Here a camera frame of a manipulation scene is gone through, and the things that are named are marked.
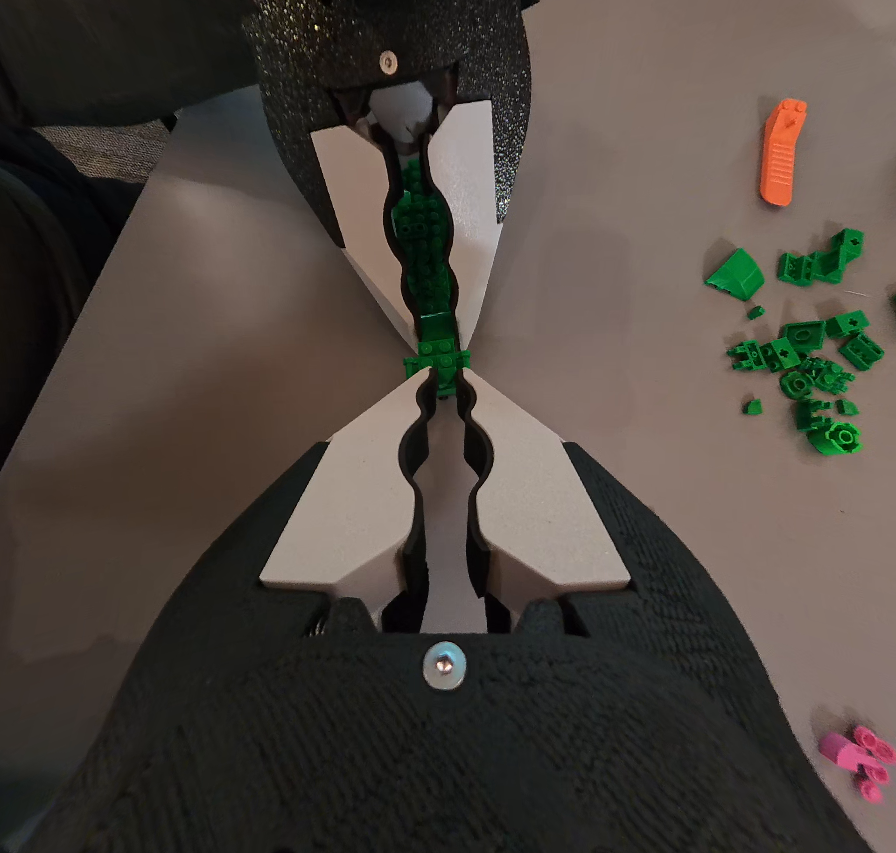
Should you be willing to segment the grey desk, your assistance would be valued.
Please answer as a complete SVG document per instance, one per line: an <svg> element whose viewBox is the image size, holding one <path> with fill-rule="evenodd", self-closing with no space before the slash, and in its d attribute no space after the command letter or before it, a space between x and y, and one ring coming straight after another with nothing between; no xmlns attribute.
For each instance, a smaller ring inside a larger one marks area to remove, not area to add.
<svg viewBox="0 0 896 853"><path fill-rule="evenodd" d="M894 0L541 0L473 369L689 546L814 739L894 743ZM792 202L763 128L808 105ZM390 392L404 341L256 90L183 113L2 475L2 825L97 734L187 569Z"/></svg>

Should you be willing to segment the orange brick separator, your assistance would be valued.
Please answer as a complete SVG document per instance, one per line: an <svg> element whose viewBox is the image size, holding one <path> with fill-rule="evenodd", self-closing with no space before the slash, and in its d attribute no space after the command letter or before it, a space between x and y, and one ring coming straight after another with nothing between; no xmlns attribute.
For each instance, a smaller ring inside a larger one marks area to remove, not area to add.
<svg viewBox="0 0 896 853"><path fill-rule="evenodd" d="M798 139L807 113L805 101L785 98L765 121L759 194L769 205L785 208L792 202Z"/></svg>

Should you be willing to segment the pink toy brick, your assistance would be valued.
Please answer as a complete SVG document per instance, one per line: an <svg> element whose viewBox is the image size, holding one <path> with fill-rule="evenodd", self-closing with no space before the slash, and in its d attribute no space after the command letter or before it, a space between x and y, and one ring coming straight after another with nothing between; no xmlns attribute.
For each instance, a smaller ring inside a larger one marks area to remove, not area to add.
<svg viewBox="0 0 896 853"><path fill-rule="evenodd" d="M884 802L895 749L867 726L857 724L848 735L831 732L818 744L822 757L854 777L857 793L870 804Z"/></svg>

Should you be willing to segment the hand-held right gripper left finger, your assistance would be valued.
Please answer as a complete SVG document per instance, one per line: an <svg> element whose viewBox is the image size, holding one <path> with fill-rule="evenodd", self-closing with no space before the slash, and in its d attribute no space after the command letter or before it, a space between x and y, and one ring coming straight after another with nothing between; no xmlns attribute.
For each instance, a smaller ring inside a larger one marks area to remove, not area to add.
<svg viewBox="0 0 896 853"><path fill-rule="evenodd" d="M260 581L363 602L389 633L418 633L429 572L416 474L429 456L438 375L419 371L327 442Z"/></svg>

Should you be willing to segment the green brick plant model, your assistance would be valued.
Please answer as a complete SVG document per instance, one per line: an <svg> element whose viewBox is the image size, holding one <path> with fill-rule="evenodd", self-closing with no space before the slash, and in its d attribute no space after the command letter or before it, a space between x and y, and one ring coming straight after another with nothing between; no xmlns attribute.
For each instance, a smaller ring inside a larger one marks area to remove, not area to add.
<svg viewBox="0 0 896 853"><path fill-rule="evenodd" d="M399 159L385 228L399 266L399 293L411 317L413 354L406 377L434 371L438 399L456 394L459 373L469 367L457 317L459 290L450 266L454 221L435 187L423 150Z"/></svg>

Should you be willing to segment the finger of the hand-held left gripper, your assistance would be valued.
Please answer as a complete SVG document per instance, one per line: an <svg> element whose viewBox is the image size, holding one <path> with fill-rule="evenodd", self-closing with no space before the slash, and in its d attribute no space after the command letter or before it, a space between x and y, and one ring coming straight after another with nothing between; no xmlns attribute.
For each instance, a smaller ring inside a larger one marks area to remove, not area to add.
<svg viewBox="0 0 896 853"><path fill-rule="evenodd" d="M429 175L452 220L448 265L457 288L454 316L462 348L469 348L502 232L491 101L454 105L425 138Z"/></svg>
<svg viewBox="0 0 896 853"><path fill-rule="evenodd" d="M416 341L402 298L399 258L385 231L390 186L382 151L346 126L315 131L311 140L342 232L343 254L402 339Z"/></svg>

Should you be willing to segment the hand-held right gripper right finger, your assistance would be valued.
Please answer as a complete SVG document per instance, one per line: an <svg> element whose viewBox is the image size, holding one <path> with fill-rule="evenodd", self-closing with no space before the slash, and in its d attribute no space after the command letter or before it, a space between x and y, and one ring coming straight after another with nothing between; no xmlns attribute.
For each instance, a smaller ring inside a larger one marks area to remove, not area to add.
<svg viewBox="0 0 896 853"><path fill-rule="evenodd" d="M470 369L458 373L469 580L487 632L509 633L537 600L624 589L631 580L566 442Z"/></svg>

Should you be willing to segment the person's left forearm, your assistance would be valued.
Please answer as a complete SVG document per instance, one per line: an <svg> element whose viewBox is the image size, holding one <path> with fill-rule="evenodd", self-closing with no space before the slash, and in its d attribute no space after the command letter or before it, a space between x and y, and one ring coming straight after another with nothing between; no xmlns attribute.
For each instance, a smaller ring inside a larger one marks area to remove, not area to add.
<svg viewBox="0 0 896 853"><path fill-rule="evenodd" d="M128 126L254 85L255 0L1 0L2 123Z"/></svg>

